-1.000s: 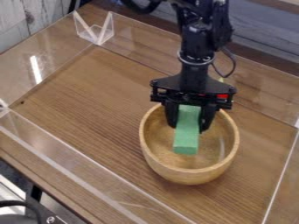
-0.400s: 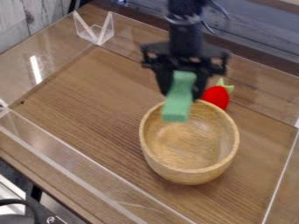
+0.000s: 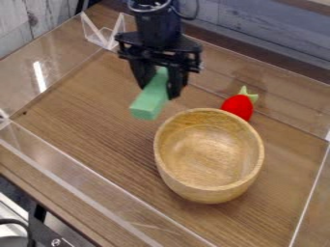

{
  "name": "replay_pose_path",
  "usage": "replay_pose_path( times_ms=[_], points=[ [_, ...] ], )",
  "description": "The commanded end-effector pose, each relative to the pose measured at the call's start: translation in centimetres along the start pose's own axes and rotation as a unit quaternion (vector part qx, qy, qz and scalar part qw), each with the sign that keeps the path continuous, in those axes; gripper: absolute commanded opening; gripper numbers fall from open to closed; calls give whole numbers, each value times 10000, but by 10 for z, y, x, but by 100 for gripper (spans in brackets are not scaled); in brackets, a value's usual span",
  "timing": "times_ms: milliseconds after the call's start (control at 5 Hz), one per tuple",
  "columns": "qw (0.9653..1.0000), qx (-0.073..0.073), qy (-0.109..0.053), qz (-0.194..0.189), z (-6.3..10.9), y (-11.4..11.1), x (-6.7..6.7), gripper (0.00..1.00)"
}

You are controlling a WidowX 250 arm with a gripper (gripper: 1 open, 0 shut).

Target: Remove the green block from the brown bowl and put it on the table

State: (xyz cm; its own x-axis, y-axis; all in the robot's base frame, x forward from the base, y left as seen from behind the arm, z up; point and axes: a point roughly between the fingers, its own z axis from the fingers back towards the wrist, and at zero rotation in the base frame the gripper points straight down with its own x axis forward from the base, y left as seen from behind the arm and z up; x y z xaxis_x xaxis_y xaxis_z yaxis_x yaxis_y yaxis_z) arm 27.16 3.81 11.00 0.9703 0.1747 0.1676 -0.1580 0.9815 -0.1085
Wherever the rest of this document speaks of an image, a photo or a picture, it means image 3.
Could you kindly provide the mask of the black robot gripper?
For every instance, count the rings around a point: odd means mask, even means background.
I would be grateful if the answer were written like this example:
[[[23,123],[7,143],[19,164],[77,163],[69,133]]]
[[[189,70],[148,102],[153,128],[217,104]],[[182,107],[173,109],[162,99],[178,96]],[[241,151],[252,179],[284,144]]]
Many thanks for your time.
[[[156,74],[156,66],[166,68],[165,91],[168,99],[180,96],[188,84],[188,72],[200,72],[201,45],[190,40],[181,29],[182,20],[192,15],[180,13],[178,3],[128,3],[134,21],[134,31],[120,33],[114,40],[120,44],[120,56],[129,64],[140,89],[148,85]]]

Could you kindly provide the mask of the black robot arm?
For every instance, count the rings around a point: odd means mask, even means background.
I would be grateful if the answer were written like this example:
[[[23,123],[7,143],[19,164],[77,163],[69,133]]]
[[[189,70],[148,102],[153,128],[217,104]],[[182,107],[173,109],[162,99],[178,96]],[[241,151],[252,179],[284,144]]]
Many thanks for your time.
[[[156,75],[156,67],[166,72],[168,99],[180,97],[189,73],[201,70],[201,45],[181,30],[181,20],[196,18],[200,3],[190,16],[180,13],[178,0],[128,0],[136,30],[114,35],[118,57],[128,65],[140,89]]]

